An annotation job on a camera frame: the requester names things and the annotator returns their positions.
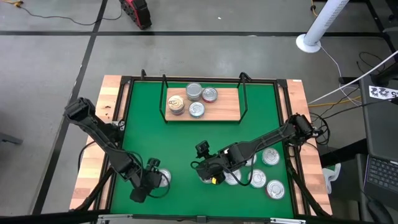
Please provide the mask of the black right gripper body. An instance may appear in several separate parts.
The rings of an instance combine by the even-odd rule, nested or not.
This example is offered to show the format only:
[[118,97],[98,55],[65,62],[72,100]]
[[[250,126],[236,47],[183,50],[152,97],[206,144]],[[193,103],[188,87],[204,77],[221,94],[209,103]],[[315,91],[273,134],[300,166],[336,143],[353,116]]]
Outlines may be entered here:
[[209,158],[198,162],[195,167],[196,172],[202,171],[204,179],[213,179],[213,184],[220,184],[225,180],[224,172],[233,173],[240,168],[239,163],[231,160],[226,155],[213,154]]

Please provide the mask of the white pole stand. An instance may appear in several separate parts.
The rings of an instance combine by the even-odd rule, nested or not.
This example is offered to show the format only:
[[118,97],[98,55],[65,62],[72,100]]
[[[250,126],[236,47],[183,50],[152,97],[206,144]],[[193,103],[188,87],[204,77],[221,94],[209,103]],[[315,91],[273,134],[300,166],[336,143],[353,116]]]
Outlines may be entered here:
[[349,0],[327,0],[323,9],[309,30],[296,38],[297,47],[306,53],[316,53],[321,49],[320,39],[338,17]]

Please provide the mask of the white printed label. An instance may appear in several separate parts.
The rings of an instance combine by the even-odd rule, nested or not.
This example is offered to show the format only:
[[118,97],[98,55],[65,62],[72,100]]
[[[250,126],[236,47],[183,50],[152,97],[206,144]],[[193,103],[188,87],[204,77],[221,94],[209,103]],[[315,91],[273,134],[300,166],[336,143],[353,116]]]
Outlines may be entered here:
[[369,85],[369,96],[380,100],[398,98],[398,90]]

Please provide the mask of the dark laptop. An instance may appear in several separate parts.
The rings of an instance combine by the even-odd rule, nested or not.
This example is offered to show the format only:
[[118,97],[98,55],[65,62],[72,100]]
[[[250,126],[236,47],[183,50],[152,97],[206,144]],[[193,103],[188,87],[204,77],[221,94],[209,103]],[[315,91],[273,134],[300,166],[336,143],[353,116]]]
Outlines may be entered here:
[[364,193],[398,211],[398,165],[368,156]]

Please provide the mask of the dark chair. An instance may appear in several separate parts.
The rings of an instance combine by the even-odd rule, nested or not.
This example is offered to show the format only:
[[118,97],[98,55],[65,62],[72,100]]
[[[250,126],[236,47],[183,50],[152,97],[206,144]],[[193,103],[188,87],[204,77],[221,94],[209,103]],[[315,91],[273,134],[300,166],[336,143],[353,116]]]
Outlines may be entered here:
[[379,201],[370,199],[367,202],[368,212],[372,219],[378,224],[394,224],[391,214],[387,208]]

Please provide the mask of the wooden shelf black metal frame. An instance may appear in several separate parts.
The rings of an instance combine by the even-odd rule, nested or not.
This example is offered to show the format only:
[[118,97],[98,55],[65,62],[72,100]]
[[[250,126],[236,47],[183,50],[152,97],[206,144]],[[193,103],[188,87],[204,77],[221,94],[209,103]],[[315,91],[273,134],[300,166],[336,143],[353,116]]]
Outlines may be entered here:
[[[163,120],[167,123],[169,121],[237,121],[241,122],[246,112],[248,111],[248,100],[246,94],[246,83],[250,82],[251,78],[244,72],[239,75],[238,84],[235,87],[216,88],[218,98],[214,103],[207,103],[203,101],[202,95],[200,103],[205,106],[205,114],[201,118],[192,118],[189,113],[189,106],[196,101],[190,101],[187,98],[186,87],[177,88],[170,87],[168,79],[165,75],[161,78],[159,112]],[[167,100],[172,95],[180,95],[184,99],[185,109],[184,114],[175,116],[170,112],[167,105]]]

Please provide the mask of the black front rail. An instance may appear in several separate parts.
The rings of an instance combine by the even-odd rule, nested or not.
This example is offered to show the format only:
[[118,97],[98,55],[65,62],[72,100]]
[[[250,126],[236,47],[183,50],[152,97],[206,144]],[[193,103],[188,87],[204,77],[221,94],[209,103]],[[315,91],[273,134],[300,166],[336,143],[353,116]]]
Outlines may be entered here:
[[73,210],[60,213],[43,213],[23,216],[0,216],[0,224],[82,224],[98,221],[111,221],[118,218],[148,219],[167,221],[191,221],[199,224],[209,222],[261,222],[264,224],[383,224],[358,220],[344,220],[333,217],[316,217],[297,215],[296,218],[239,218],[239,217],[211,217],[205,215],[194,216],[167,216],[167,215],[137,215],[137,214],[110,214],[109,210]]

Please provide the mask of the green table mat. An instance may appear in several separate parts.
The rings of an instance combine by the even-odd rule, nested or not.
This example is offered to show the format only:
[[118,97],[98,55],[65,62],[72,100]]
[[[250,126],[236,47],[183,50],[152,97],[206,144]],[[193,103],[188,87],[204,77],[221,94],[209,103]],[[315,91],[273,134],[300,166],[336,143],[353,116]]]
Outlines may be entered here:
[[190,164],[195,146],[206,140],[211,153],[240,141],[253,140],[279,127],[279,114],[272,85],[246,85],[248,111],[235,122],[165,122],[159,112],[159,82],[135,82],[124,133],[123,148],[160,160],[170,171],[171,185],[155,189],[143,203],[130,199],[132,186],[117,179],[112,213],[137,215],[205,215],[212,217],[291,218],[291,196],[271,199],[265,189],[241,185],[204,184]]

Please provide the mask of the white tube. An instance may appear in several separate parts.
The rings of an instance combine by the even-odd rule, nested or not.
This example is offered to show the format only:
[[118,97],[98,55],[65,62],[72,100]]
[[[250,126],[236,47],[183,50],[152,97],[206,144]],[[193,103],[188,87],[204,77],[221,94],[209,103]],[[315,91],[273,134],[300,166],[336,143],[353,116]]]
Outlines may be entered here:
[[398,50],[396,50],[395,52],[391,53],[387,58],[385,58],[379,64],[377,64],[374,67],[372,67],[372,69],[368,70],[366,73],[362,74],[360,77],[355,78],[354,80],[348,82],[347,84],[344,84],[343,86],[339,86],[337,89],[332,90],[331,92],[326,93],[326,94],[324,94],[324,95],[322,95],[322,96],[320,96],[320,97],[308,102],[307,104],[308,105],[312,105],[312,104],[314,104],[314,103],[316,103],[316,102],[318,102],[318,101],[320,101],[320,100],[322,100],[322,99],[324,99],[324,98],[336,93],[337,91],[340,91],[340,90],[346,88],[347,86],[354,85],[354,83],[359,82],[362,78],[370,75],[373,71],[377,70],[379,67],[384,65],[388,60],[390,60],[391,58],[393,58],[397,54],[398,54]]

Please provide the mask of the grey floor object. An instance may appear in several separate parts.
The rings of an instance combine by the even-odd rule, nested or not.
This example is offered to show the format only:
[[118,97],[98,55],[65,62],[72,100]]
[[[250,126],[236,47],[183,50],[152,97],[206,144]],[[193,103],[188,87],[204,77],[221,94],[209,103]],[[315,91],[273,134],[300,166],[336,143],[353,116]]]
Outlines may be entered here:
[[8,134],[0,133],[0,142],[9,142],[20,145],[23,143],[23,140]]

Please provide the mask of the black metal table frame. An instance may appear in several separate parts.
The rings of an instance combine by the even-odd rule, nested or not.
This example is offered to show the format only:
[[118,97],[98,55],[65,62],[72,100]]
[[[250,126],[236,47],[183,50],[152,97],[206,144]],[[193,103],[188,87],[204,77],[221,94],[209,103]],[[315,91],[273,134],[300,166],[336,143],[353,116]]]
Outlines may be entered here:
[[[127,125],[127,116],[128,116],[128,112],[129,112],[129,105],[131,102],[132,89],[133,89],[135,82],[159,82],[161,84],[161,78],[162,77],[148,77],[146,75],[141,75],[139,77],[131,77],[131,79],[130,79],[131,85],[129,87],[129,92],[128,92],[128,96],[127,96],[126,107],[125,107],[124,115],[123,115],[123,122],[121,125],[118,125],[118,127],[120,128],[118,146],[121,149],[124,149],[123,148],[124,133],[126,130],[126,125]],[[215,88],[235,87],[238,84],[238,78],[167,77],[169,86],[177,87],[177,88],[184,88],[187,86],[188,82],[192,82],[192,81],[202,83],[203,87],[210,87],[210,86],[214,86]],[[279,95],[279,87],[278,87],[277,81],[266,80],[266,79],[251,79],[251,81],[247,82],[246,85],[272,85],[274,87],[275,101],[277,103],[277,111],[279,114],[279,127],[285,123],[285,121],[289,118],[289,116],[293,115],[292,113],[289,113],[289,112],[284,113],[282,111],[281,103],[280,103],[281,98]],[[237,121],[211,121],[211,122],[235,122],[235,123],[238,123]],[[294,210],[294,215],[291,218],[296,218],[297,215],[299,215],[299,201],[296,198],[296,192],[295,192],[296,188],[299,188],[301,190],[303,201],[307,202],[312,207],[312,211],[307,216],[325,217],[327,215],[326,211],[324,211],[324,209],[322,209],[320,204],[311,195],[309,190],[306,188],[304,182],[302,181],[301,173],[294,169],[294,166],[291,162],[292,158],[289,154],[289,148],[292,147],[294,149],[298,149],[299,146],[294,146],[294,145],[288,144],[286,142],[278,142],[269,147],[274,148],[278,151],[278,153],[280,155],[279,163],[275,166],[267,166],[262,161],[262,152],[264,149],[257,152],[256,153],[257,161],[255,164],[253,164],[252,166],[249,166],[249,167],[243,166],[239,169],[241,171],[241,181],[238,182],[238,185],[241,185],[243,182],[246,182],[248,185],[250,185],[250,182],[248,180],[248,174],[250,172],[252,172],[254,169],[262,170],[265,173],[266,180],[267,180],[266,185],[263,187],[263,189],[265,189],[265,191],[266,191],[266,186],[270,180],[279,180],[284,185],[285,194],[286,193],[290,194],[292,206],[293,206],[293,210]],[[144,165],[146,165],[148,160],[144,160],[142,158],[142,161],[143,161]],[[196,157],[194,161],[200,162],[200,161],[202,161],[202,159],[197,159],[197,157]],[[122,178],[112,170],[110,163],[109,163],[109,158],[108,158],[108,162],[107,162],[106,166],[107,166],[107,171],[106,171],[104,177],[100,181],[101,184],[109,184],[109,194],[108,194],[108,198],[106,201],[105,210],[109,210],[110,214],[120,214],[120,213],[112,213],[111,212],[111,204],[112,204],[116,180],[122,179]]]

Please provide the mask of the blue yellowfin tuna can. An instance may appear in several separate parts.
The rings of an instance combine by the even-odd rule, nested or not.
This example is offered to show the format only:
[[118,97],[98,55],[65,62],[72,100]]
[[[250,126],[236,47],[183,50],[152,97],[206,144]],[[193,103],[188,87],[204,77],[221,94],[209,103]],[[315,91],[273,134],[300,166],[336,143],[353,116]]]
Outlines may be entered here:
[[274,148],[267,148],[262,152],[262,161],[267,166],[275,166],[280,161],[280,155]]
[[172,178],[170,171],[167,169],[160,169],[159,172],[161,173],[159,187],[168,187]]
[[266,185],[266,175],[262,170],[254,169],[248,174],[250,186],[256,189],[263,188]]
[[205,106],[199,101],[191,103],[188,110],[192,118],[201,118],[205,114]]

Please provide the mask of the black stand frame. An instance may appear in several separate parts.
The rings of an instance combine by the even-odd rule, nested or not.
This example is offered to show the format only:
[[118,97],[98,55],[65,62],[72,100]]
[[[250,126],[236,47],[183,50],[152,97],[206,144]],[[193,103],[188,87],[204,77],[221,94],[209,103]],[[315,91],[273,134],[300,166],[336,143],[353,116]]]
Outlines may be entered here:
[[385,40],[389,50],[392,53],[395,52],[396,48],[394,47],[394,44],[392,43],[390,36],[386,32],[384,32],[384,26],[383,26],[383,24],[382,24],[382,22],[380,20],[380,17],[377,14],[375,8],[371,4],[370,0],[364,0],[364,2],[366,3],[366,5],[368,7],[368,10],[371,13],[371,15],[372,15],[372,17],[373,17],[373,19],[374,19],[374,21],[376,23],[376,26],[377,26],[377,28],[379,30],[379,33],[380,33],[381,37]]

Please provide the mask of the red black equipment case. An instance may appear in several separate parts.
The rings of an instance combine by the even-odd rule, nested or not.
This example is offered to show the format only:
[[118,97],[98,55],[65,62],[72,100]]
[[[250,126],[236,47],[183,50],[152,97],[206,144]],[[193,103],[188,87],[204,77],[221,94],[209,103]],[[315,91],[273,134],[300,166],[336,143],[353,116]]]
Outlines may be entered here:
[[133,20],[140,30],[152,25],[146,0],[119,0],[122,10]]

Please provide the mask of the white labelled can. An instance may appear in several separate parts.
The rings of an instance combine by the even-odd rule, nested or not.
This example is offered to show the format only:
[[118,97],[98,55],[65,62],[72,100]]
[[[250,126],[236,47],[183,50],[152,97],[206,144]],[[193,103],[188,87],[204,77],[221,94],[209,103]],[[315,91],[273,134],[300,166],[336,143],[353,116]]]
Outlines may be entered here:
[[189,83],[186,86],[186,94],[189,98],[197,98],[202,93],[202,86],[199,83]]

